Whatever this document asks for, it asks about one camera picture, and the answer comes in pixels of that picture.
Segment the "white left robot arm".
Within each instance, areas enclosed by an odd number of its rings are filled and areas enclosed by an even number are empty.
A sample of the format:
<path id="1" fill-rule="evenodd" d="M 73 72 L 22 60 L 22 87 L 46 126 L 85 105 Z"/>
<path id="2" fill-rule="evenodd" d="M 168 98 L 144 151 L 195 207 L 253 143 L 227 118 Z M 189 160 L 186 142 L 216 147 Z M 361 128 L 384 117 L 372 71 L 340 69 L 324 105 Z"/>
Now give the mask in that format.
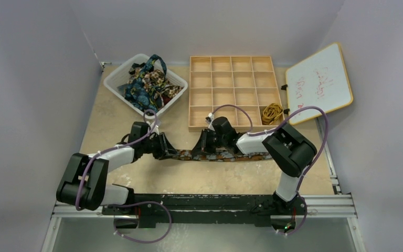
<path id="1" fill-rule="evenodd" d="M 134 163 L 144 154 L 157 160 L 177 157 L 177 151 L 164 133 L 151 130 L 146 122 L 135 122 L 129 134 L 114 147 L 94 154 L 75 153 L 71 156 L 59 186 L 56 199 L 73 205 L 77 210 L 96 210 L 115 205 L 123 215 L 135 210 L 134 190 L 121 185 L 108 185 L 108 173 Z"/>

